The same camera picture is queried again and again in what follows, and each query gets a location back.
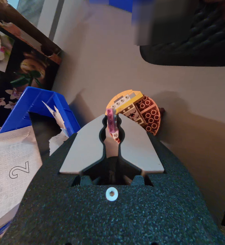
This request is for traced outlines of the torn white paper bag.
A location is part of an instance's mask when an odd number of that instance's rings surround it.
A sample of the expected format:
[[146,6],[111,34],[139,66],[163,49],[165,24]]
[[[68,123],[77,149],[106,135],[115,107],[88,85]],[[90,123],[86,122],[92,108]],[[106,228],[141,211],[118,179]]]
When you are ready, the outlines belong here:
[[55,110],[53,110],[45,102],[43,103],[47,107],[47,109],[50,111],[50,113],[53,115],[54,119],[56,120],[56,123],[61,129],[61,132],[59,134],[57,134],[56,136],[53,136],[49,140],[49,149],[50,149],[49,156],[51,156],[69,138],[69,135],[68,135],[67,128],[65,127],[65,122],[59,110],[56,108],[56,106],[54,106]]

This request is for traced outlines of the black mesh chair seat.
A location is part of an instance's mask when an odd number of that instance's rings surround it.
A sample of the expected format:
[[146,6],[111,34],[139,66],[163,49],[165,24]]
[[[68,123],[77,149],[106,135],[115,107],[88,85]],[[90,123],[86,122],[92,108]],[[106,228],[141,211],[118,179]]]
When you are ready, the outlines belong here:
[[139,50],[154,65],[225,67],[225,1],[199,1],[187,40]]

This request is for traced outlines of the orchid print lego box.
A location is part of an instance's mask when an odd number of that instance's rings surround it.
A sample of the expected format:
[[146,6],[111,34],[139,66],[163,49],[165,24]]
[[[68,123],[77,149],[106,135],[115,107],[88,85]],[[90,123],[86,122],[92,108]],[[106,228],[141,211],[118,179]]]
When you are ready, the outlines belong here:
[[33,21],[0,1],[0,128],[27,86],[51,90],[61,48]]

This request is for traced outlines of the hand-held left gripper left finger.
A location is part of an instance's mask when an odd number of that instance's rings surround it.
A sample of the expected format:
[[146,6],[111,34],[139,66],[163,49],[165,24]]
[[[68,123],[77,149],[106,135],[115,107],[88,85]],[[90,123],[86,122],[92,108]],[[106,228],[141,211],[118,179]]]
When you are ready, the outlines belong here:
[[76,134],[59,170],[63,174],[85,173],[106,158],[107,117],[101,115],[82,127]]

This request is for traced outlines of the lego flower pot model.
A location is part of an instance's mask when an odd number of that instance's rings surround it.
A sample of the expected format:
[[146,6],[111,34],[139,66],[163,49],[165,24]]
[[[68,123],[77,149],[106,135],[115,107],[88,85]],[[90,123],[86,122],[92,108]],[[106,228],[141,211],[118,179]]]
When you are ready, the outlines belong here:
[[111,99],[106,109],[115,109],[156,136],[160,130],[165,109],[140,91],[125,90]]

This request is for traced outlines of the pink and white lego piece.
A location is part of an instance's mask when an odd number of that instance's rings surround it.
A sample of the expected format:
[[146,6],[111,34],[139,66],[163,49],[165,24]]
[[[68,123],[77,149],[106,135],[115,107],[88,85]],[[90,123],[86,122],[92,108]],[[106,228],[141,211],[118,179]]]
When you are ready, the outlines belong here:
[[119,139],[119,130],[117,127],[117,115],[116,110],[113,108],[106,109],[107,113],[107,125],[108,125],[108,131],[111,137],[117,142],[120,143]]

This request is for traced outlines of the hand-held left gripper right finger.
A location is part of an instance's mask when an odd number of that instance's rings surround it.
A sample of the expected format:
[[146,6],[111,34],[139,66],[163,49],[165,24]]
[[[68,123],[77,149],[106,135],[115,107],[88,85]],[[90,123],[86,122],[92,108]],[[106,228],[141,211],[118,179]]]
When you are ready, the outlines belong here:
[[163,173],[164,167],[144,128],[125,115],[119,114],[118,118],[122,130],[118,157],[125,167],[136,174]]

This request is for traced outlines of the white dotted paper bag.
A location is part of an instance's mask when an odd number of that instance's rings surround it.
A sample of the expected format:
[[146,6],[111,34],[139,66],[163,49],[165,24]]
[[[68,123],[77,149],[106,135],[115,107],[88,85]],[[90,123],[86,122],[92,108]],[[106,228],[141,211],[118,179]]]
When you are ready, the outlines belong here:
[[32,126],[0,133],[0,228],[15,216],[41,166]]

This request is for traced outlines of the blue plastic bin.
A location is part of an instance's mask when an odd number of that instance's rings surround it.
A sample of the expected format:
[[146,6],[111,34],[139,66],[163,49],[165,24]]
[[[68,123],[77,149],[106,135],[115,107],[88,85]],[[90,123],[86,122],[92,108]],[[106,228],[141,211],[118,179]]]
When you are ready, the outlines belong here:
[[[80,130],[78,121],[70,110],[63,95],[53,91],[27,87],[1,127],[0,133],[32,126],[31,118],[29,116],[30,112],[54,119],[53,115],[42,101],[53,110],[55,110],[54,106],[56,106],[65,122],[65,127],[67,128],[69,136]],[[11,221],[0,228],[0,237],[8,228],[10,222]]]
[[138,7],[152,3],[151,0],[89,0],[91,4],[109,5],[132,13]]

